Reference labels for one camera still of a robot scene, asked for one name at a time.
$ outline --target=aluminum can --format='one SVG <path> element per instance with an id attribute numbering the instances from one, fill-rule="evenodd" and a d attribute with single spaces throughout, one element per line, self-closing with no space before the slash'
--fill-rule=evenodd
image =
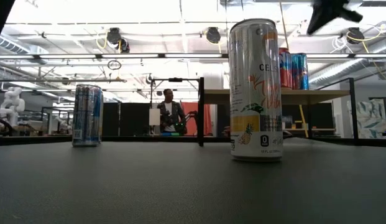
<path id="1" fill-rule="evenodd" d="M 292 88 L 294 90 L 309 89 L 307 56 L 304 53 L 292 54 Z"/>
<path id="2" fill-rule="evenodd" d="M 269 19 L 248 19 L 229 40 L 231 154 L 243 161 L 279 161 L 283 134 L 278 35 Z"/>
<path id="3" fill-rule="evenodd" d="M 280 81 L 281 88 L 292 89 L 292 64 L 290 51 L 285 47 L 280 47 L 278 50 L 280 55 Z"/>
<path id="4" fill-rule="evenodd" d="M 73 146 L 97 146 L 103 92 L 98 86 L 77 85 L 75 91 Z"/>

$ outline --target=white shirt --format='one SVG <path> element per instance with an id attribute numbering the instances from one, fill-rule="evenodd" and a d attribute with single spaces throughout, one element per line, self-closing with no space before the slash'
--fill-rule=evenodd
<path id="1" fill-rule="evenodd" d="M 167 111 L 169 111 L 169 115 L 172 115 L 172 103 L 165 103 L 165 108 Z M 168 132 L 176 132 L 174 125 L 166 126 L 163 130 Z"/>

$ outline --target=black jacket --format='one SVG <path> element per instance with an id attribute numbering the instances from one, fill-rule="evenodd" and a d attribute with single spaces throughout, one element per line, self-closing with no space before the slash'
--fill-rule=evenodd
<path id="1" fill-rule="evenodd" d="M 172 102 L 172 114 L 167 114 L 167 108 L 165 107 L 165 101 L 161 102 L 157 109 L 160 109 L 161 113 L 161 132 L 165 129 L 166 125 L 171 126 L 176 122 L 180 122 L 186 124 L 185 113 L 183 112 L 182 107 L 177 102 Z"/>

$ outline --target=man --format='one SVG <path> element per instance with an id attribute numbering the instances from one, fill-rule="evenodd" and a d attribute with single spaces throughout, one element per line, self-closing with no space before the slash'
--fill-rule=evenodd
<path id="1" fill-rule="evenodd" d="M 177 123 L 186 125 L 185 113 L 179 103 L 174 102 L 173 92 L 170 89 L 163 91 L 165 101 L 161 102 L 157 108 L 161 113 L 161 133 L 185 133 L 185 128 L 179 130 L 175 127 Z"/>

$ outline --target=pineapple graphic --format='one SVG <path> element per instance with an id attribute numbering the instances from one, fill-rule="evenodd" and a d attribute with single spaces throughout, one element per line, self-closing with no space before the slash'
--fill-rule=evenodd
<path id="1" fill-rule="evenodd" d="M 240 144 L 249 144 L 250 136 L 252 135 L 253 129 L 254 128 L 253 128 L 252 124 L 248 123 L 247 128 L 245 129 L 244 134 L 239 139 L 239 143 Z"/>

